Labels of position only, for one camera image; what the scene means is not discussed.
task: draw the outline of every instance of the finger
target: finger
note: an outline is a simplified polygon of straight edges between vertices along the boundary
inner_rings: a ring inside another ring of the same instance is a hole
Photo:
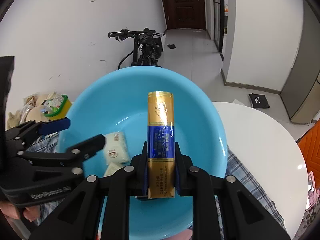
[[[29,221],[34,221],[40,217],[40,206],[27,207],[23,211],[23,216]]]
[[[0,202],[0,209],[3,214],[7,215],[8,217],[11,217],[13,219],[19,219],[19,213],[15,206],[13,206],[8,201],[1,201]]]

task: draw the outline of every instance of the pink object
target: pink object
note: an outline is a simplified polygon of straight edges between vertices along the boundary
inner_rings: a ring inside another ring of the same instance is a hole
[[[309,187],[309,191],[308,191],[308,202],[307,202],[307,206],[306,206],[306,210],[309,210],[311,207],[313,207],[313,205],[316,203],[316,189],[315,187],[315,179],[313,177],[313,172],[310,171],[308,174],[308,187]]]
[[[192,230],[186,229],[174,236],[170,236],[163,240],[189,240],[191,236],[192,236]]]

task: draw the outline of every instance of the baseboard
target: baseboard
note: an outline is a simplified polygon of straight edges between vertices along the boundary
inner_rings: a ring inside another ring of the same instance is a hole
[[[246,89],[252,89],[252,90],[258,90],[258,91],[263,91],[263,92],[267,92],[267,93],[272,93],[272,94],[276,94],[276,95],[280,95],[280,93],[281,93],[281,91],[270,89],[270,88],[258,87],[258,86],[235,83],[235,82],[228,82],[228,81],[226,81],[226,76],[223,72],[223,69],[221,69],[221,75],[222,75],[224,85],[228,86],[228,87],[246,88]]]
[[[205,31],[206,31],[207,34],[209,35],[209,39],[211,39],[210,33],[208,32],[207,28],[205,29]]]
[[[216,40],[213,40],[214,44],[216,45],[217,51],[219,51],[219,46],[218,43],[216,42]]]
[[[221,69],[221,76],[222,76],[222,80],[223,80],[223,83],[226,84],[226,76],[224,75],[224,72],[223,72],[223,69]]]

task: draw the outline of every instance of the blue plastic basin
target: blue plastic basin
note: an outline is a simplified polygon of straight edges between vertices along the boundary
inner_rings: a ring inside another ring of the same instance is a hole
[[[208,173],[224,177],[227,142],[218,112],[193,82],[159,67],[124,68],[90,85],[67,114],[71,126],[60,133],[58,151],[100,133],[123,131],[130,157],[141,154],[147,140],[148,92],[156,90],[173,93],[175,140],[181,153]],[[102,151],[84,162],[85,176],[102,177],[106,168]],[[191,225],[191,197],[130,199],[130,239],[163,239]]]

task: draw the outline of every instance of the black object on floor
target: black object on floor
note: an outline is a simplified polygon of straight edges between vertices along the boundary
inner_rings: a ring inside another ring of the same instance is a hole
[[[174,45],[174,44],[168,44],[168,47],[169,47],[169,49],[175,49],[175,48],[176,48],[176,45]]]
[[[249,94],[253,108],[270,108],[265,95]]]

